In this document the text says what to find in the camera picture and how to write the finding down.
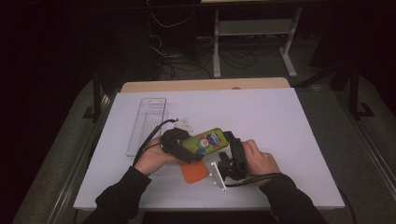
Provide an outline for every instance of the transparent container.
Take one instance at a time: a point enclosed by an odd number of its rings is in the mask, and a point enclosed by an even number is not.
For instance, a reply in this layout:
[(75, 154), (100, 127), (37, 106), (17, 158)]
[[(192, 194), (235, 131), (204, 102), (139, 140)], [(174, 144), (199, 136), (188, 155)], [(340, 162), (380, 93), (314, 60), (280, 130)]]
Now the transparent container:
[[(142, 146), (155, 127), (167, 119), (166, 98), (142, 99), (126, 155), (130, 157), (135, 156), (137, 150)], [(166, 131), (165, 126), (162, 126), (154, 137), (163, 134)]]

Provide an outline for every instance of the person's right hand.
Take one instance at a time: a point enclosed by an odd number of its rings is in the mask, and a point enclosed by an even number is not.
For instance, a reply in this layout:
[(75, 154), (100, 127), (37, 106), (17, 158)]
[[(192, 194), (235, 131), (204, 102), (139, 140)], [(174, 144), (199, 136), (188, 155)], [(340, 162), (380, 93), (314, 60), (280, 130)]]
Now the person's right hand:
[[(272, 173), (280, 173), (280, 169), (271, 153), (260, 152), (254, 140), (243, 142), (245, 155), (247, 158), (247, 179), (258, 175), (268, 175)], [(268, 183), (271, 179), (265, 179), (254, 182), (254, 185), (261, 187)]]
[(149, 141), (145, 152), (134, 165), (134, 168), (143, 175), (150, 176), (169, 162), (181, 161), (171, 154), (165, 153), (160, 147), (160, 137), (156, 137)]

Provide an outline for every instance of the orange object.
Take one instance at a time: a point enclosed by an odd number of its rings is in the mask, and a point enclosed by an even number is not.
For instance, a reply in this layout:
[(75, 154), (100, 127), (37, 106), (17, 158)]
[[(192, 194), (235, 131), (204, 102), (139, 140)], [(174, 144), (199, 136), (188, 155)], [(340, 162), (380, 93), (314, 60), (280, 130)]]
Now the orange object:
[(189, 184), (207, 177), (207, 169), (203, 161), (193, 161), (190, 164), (182, 162), (180, 168), (184, 179)]

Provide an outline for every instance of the person's left hand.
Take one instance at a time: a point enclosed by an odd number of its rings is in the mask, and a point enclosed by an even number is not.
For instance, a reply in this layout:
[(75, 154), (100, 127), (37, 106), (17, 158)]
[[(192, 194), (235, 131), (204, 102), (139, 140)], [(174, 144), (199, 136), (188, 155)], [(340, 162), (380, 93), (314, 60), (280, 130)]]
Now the person's left hand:
[(171, 154), (165, 153), (160, 147), (160, 137), (152, 139), (146, 151), (140, 156), (139, 161), (134, 165), (134, 168), (143, 175), (149, 176), (168, 162), (181, 162)]

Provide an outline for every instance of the white table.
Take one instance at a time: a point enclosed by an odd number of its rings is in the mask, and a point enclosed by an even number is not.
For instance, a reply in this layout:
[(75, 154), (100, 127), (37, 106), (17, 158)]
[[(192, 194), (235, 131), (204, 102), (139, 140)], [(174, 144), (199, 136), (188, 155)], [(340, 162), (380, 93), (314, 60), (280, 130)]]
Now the white table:
[[(117, 183), (132, 164), (126, 150), (142, 98), (165, 97), (169, 119), (189, 118), (195, 135), (214, 127), (232, 131), (241, 140), (255, 139), (260, 150), (272, 153), (281, 169), (318, 209), (344, 207), (304, 111), (292, 88), (214, 91), (146, 91), (119, 93), (93, 154), (74, 207), (94, 209), (94, 200)], [(219, 161), (218, 153), (204, 162)], [(211, 176), (187, 184), (178, 164), (153, 174), (140, 208), (156, 211), (262, 210), (266, 197), (250, 185), (222, 191)]]

